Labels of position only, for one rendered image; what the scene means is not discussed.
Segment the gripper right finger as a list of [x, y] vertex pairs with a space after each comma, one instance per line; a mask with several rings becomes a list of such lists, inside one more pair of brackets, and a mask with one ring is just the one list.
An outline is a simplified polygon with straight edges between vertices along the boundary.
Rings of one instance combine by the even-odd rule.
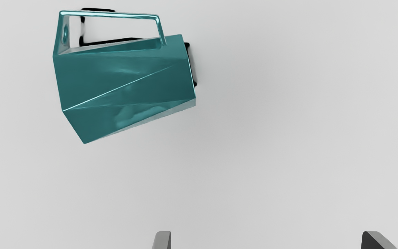
[[398, 249], [382, 233], [365, 231], [362, 235], [361, 249]]

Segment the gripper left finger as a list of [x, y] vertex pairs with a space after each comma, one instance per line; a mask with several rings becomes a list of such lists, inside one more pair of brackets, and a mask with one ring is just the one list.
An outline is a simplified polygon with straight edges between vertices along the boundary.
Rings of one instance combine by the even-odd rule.
[[171, 232], [157, 232], [154, 238], [152, 249], [171, 249]]

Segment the teal faceted mug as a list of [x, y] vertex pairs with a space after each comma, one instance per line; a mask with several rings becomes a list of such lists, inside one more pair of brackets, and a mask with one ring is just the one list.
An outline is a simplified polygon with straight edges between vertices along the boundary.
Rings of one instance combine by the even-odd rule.
[[[159, 35], [71, 47], [71, 16], [150, 19]], [[62, 112], [84, 144], [196, 105], [183, 36], [165, 36], [158, 15], [62, 10], [53, 62]]]

